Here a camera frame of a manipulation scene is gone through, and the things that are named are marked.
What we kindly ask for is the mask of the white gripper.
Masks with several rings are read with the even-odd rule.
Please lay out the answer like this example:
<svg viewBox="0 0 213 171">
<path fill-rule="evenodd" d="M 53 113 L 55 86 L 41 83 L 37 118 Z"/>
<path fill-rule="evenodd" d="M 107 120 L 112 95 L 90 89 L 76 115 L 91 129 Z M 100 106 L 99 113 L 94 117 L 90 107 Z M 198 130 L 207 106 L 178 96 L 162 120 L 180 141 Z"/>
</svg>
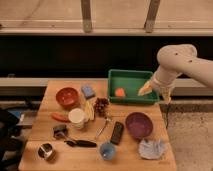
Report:
<svg viewBox="0 0 213 171">
<path fill-rule="evenodd" d="M 171 102 L 171 92 L 173 90 L 173 82 L 176 79 L 175 73 L 156 71 L 150 82 L 147 81 L 138 91 L 139 96 L 144 96 L 152 92 L 152 88 L 162 94 L 166 104 Z"/>
</svg>

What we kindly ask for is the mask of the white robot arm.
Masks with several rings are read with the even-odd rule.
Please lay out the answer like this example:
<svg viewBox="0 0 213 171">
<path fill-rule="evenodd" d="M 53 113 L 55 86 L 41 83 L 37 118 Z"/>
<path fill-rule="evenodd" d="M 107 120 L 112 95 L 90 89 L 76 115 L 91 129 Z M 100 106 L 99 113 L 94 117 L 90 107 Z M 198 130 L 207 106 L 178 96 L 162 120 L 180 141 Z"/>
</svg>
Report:
<svg viewBox="0 0 213 171">
<path fill-rule="evenodd" d="M 156 91 L 170 103 L 173 82 L 181 74 L 213 89 L 213 61 L 198 58 L 194 45 L 166 45 L 157 52 L 157 61 L 157 70 L 138 90 L 139 96 Z"/>
</svg>

